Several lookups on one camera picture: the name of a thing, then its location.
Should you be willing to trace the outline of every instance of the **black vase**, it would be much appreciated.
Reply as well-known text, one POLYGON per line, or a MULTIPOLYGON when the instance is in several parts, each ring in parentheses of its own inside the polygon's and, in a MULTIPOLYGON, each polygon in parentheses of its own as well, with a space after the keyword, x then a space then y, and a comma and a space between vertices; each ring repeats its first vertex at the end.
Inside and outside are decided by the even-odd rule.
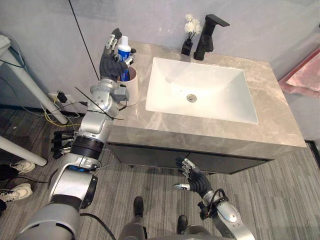
POLYGON ((185 40, 183 43, 183 46, 182 46, 181 53, 189 56, 190 52, 191 52, 192 45, 193 45, 193 43, 190 38, 185 40))

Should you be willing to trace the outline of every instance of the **robotic hand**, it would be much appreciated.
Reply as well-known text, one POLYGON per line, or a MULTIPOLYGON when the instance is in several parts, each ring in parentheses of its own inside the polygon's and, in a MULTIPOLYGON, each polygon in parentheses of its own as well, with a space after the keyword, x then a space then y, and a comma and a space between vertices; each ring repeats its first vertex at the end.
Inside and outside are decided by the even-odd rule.
POLYGON ((177 183, 173 188, 193 191, 200 195, 204 201, 204 203, 202 201, 198 203, 201 219, 212 218, 214 225, 225 238, 255 240, 253 234, 242 222, 238 210, 229 204, 223 189, 220 188, 214 192, 203 172, 189 159, 177 157, 175 160, 180 168, 178 171, 187 178, 189 184, 177 183))
POLYGON ((79 210, 94 198, 101 167, 99 156, 118 114, 120 101, 129 100, 125 86, 117 78, 133 63, 133 56, 120 62, 115 47, 122 34, 115 29, 104 46, 100 60, 100 81, 90 88, 91 98, 81 126, 61 161, 49 187, 48 204, 22 229, 17 240, 75 240, 79 235, 79 210))

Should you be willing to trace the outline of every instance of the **cup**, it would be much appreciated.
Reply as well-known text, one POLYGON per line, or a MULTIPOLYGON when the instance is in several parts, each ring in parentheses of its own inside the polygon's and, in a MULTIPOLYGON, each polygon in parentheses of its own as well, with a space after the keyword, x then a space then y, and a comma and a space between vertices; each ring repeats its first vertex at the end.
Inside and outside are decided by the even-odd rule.
POLYGON ((132 67, 128 67, 129 70, 129 81, 121 81, 119 82, 121 85, 125 85, 126 89, 129 92, 129 101, 121 101, 121 104, 132 106, 135 105, 139 100, 139 88, 138 88, 138 74, 137 71, 132 67))

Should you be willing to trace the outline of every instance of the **sink basin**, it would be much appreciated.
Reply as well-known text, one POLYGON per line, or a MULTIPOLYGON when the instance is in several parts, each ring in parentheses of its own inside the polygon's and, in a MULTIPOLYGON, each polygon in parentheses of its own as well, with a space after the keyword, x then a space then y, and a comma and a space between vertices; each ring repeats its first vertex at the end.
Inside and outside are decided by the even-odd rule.
POLYGON ((145 109, 257 124, 241 69, 153 58, 145 109))

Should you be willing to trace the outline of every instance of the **wall outlet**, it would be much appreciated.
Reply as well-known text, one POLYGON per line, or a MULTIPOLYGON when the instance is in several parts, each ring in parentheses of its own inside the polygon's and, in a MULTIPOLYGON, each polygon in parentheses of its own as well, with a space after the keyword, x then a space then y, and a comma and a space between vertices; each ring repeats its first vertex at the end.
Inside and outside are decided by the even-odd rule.
POLYGON ((60 102, 60 100, 57 98, 58 93, 49 93, 48 95, 53 102, 55 100, 55 104, 60 106, 61 111, 66 111, 66 112, 71 112, 71 113, 79 113, 79 110, 77 109, 77 106, 76 106, 79 103, 75 103, 75 101, 73 100, 71 95, 65 94, 65 96, 67 98, 67 101, 65 103, 60 102))

